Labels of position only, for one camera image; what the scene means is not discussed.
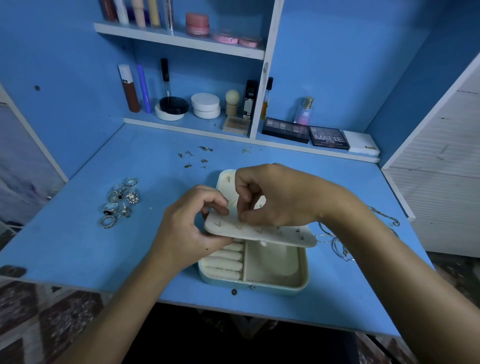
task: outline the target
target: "small perfume bottle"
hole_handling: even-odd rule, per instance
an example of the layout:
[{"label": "small perfume bottle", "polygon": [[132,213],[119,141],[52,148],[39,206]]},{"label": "small perfume bottle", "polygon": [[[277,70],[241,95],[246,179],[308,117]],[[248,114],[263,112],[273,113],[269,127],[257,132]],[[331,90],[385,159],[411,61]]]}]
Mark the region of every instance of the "small perfume bottle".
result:
[{"label": "small perfume bottle", "polygon": [[267,90],[265,91],[264,103],[262,105],[262,112],[260,113],[260,119],[265,120],[267,115],[268,102],[270,101],[270,90],[273,85],[273,77],[269,77],[267,81]]},{"label": "small perfume bottle", "polygon": [[295,123],[301,124],[301,125],[308,125],[308,122],[310,121],[310,118],[312,117],[313,114],[313,97],[307,96],[305,98],[305,102],[303,103],[303,106],[299,107],[299,111],[297,112],[297,117],[295,118]]}]

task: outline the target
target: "desk surface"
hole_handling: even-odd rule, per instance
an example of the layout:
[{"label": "desk surface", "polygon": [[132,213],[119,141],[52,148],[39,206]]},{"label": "desk surface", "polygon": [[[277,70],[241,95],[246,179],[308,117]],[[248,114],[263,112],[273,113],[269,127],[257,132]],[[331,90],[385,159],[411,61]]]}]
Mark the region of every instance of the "desk surface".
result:
[{"label": "desk surface", "polygon": [[[187,151],[194,156],[189,158]],[[201,163],[203,158],[208,163]],[[115,291],[149,249],[166,206],[197,183],[215,187],[223,170],[273,162],[339,183],[368,205],[396,217],[400,238],[431,264],[376,164],[125,124],[2,250],[0,266],[27,268],[25,280]],[[127,177],[138,178],[140,203],[133,206],[130,219],[109,230],[100,228],[109,189]],[[310,228],[320,233],[315,224]],[[161,299],[398,335],[355,262],[339,259],[326,243],[307,249],[307,255],[310,283],[297,296],[251,290],[233,296],[231,289],[204,283],[194,265],[168,285]]]}]

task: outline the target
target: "ring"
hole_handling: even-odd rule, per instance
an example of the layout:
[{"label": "ring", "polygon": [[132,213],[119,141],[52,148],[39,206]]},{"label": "ring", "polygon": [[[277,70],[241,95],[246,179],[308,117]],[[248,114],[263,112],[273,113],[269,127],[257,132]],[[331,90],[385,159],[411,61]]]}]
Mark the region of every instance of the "ring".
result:
[{"label": "ring", "polygon": [[126,199],[128,202],[130,202],[132,205],[135,205],[137,202],[140,201],[140,198],[138,198],[137,192],[135,192],[135,189],[132,188],[127,192]]},{"label": "ring", "polygon": [[115,214],[116,218],[124,217],[124,218],[129,218],[132,213],[132,209],[127,207],[125,204],[123,204],[123,208],[117,211]]},{"label": "ring", "polygon": [[117,183],[112,187],[112,191],[125,191],[127,187],[123,183]]},{"label": "ring", "polygon": [[136,178],[133,178],[133,177],[130,177],[130,178],[127,178],[127,187],[135,187],[137,185],[137,179]]},{"label": "ring", "polygon": [[115,216],[104,216],[99,222],[100,226],[104,229],[110,229],[114,227],[116,223],[117,218]]},{"label": "ring", "polygon": [[103,205],[103,214],[111,216],[119,210],[119,204],[116,202],[109,202]]},{"label": "ring", "polygon": [[123,199],[123,192],[122,191],[112,191],[108,194],[107,199],[110,202],[118,202],[119,200]]}]

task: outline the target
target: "hand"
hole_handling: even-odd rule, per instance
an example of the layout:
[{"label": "hand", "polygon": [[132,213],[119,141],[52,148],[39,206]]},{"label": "hand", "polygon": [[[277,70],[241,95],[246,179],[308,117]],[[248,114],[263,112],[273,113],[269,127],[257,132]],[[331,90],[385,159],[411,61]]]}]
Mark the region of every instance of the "hand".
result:
[{"label": "hand", "polygon": [[[325,222],[343,202],[356,199],[347,189],[278,163],[240,168],[235,173],[239,220],[250,225],[302,226]],[[253,210],[264,195],[265,205]]]},{"label": "hand", "polygon": [[232,243],[232,238],[200,232],[193,221],[197,213],[204,218],[208,208],[228,215],[228,201],[220,191],[197,185],[165,209],[162,222],[150,249],[150,258],[168,265],[173,273]]}]

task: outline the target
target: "pink compact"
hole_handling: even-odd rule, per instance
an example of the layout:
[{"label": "pink compact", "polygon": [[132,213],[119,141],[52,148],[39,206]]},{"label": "pink compact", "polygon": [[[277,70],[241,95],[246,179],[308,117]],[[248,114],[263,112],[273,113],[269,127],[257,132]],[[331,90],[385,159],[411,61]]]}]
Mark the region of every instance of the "pink compact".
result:
[{"label": "pink compact", "polygon": [[237,44],[239,42],[238,37],[230,33],[213,33],[212,38],[217,42],[226,44]]},{"label": "pink compact", "polygon": [[191,36],[207,36],[210,34],[208,15],[188,12],[185,14],[185,23],[187,34]]},{"label": "pink compact", "polygon": [[239,39],[239,43],[245,47],[257,48],[262,43],[262,39],[242,37]]}]

